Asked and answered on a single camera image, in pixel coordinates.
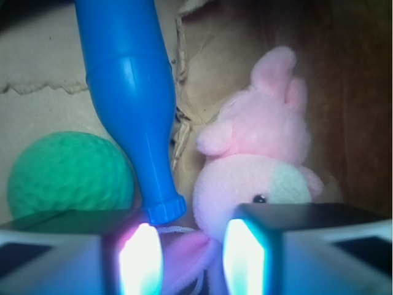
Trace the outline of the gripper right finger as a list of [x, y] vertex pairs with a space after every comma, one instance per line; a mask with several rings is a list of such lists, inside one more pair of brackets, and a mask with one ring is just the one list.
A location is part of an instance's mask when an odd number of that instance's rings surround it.
[[391, 294], [392, 220], [342, 203], [242, 204], [222, 259], [230, 294]]

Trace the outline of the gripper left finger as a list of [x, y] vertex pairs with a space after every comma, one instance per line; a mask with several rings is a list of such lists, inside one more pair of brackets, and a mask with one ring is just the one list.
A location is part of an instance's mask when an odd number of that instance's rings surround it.
[[159, 294], [163, 254], [139, 211], [45, 211], [1, 226], [2, 294]]

